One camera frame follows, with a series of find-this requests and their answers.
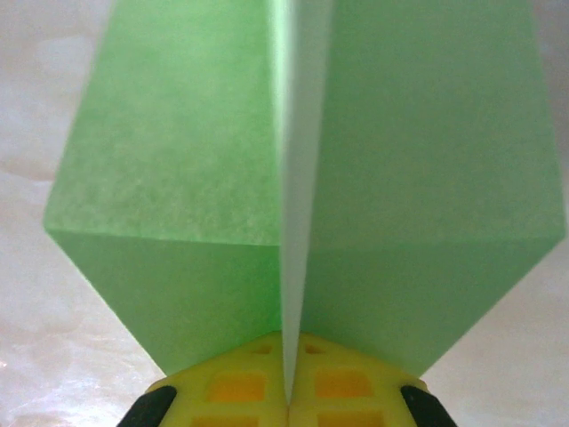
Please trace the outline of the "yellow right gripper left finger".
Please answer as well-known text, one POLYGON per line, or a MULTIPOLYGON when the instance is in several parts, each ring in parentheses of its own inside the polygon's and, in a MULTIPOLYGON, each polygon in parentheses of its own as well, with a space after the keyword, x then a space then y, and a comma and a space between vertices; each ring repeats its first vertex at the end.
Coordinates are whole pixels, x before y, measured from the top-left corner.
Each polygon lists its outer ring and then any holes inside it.
POLYGON ((282 334, 265 334, 152 383, 120 424, 286 426, 282 334))

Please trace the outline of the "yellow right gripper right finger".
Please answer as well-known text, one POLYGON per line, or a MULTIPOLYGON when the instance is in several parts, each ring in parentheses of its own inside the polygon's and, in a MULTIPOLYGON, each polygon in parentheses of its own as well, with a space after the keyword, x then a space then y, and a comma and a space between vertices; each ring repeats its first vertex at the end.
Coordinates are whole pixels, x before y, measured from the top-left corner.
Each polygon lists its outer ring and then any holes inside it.
POLYGON ((421 379, 358 350, 301 334, 291 426, 452 426, 421 379))

